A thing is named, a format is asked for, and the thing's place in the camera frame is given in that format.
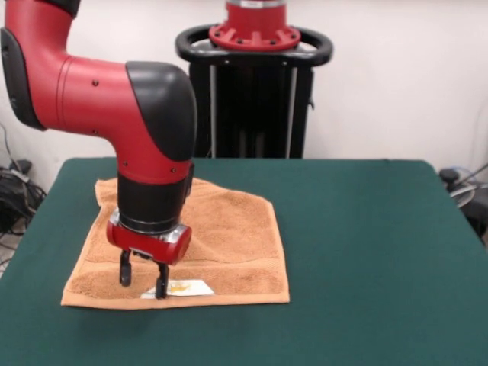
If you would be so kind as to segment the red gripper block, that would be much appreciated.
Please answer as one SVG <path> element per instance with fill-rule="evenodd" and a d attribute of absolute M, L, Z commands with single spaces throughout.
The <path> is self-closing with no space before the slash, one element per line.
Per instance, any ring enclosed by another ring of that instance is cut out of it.
<path fill-rule="evenodd" d="M 175 265 L 187 252 L 191 241 L 191 228 L 179 224 L 173 231 L 160 235 L 146 235 L 109 221 L 107 237 L 110 244 L 123 250 L 120 254 L 119 283 L 123 287 L 131 285 L 130 255 L 131 251 L 137 252 L 158 262 L 159 276 L 156 279 L 155 298 L 158 300 L 166 298 L 169 285 L 167 265 Z"/>

